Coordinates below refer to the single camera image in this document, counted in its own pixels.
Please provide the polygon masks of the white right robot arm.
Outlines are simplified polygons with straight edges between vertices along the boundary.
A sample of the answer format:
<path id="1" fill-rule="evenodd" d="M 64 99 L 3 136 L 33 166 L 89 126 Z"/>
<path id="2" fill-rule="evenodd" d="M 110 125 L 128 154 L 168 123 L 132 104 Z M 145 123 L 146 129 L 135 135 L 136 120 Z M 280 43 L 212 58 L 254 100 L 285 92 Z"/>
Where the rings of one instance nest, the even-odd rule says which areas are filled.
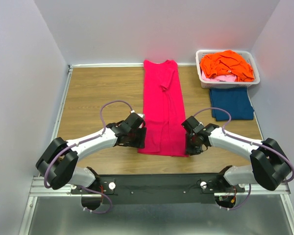
<path id="1" fill-rule="evenodd" d="M 294 176 L 294 167 L 273 139 L 245 138 L 218 125 L 203 126 L 198 121 L 185 121 L 182 126 L 186 130 L 186 153 L 198 155 L 203 152 L 203 147 L 218 147 L 250 161 L 246 166 L 227 166 L 218 174 L 216 187 L 222 192 L 238 184 L 259 184 L 274 191 L 289 180 L 288 175 Z"/>

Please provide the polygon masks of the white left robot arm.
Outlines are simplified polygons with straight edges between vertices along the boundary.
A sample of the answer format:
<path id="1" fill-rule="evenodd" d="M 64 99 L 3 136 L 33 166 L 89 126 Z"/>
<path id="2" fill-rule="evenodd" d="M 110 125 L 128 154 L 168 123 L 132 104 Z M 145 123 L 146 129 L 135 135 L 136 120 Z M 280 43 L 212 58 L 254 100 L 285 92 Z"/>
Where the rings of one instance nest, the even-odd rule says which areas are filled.
<path id="1" fill-rule="evenodd" d="M 120 121 L 105 125 L 103 129 L 93 134 L 65 141 L 61 137 L 51 141 L 36 163 L 36 168 L 44 177 L 44 186 L 54 190 L 70 183 L 81 185 L 87 193 L 98 190 L 99 182 L 95 174 L 88 177 L 76 174 L 76 164 L 79 160 L 100 150 L 115 146 L 144 148 L 146 122 Z"/>

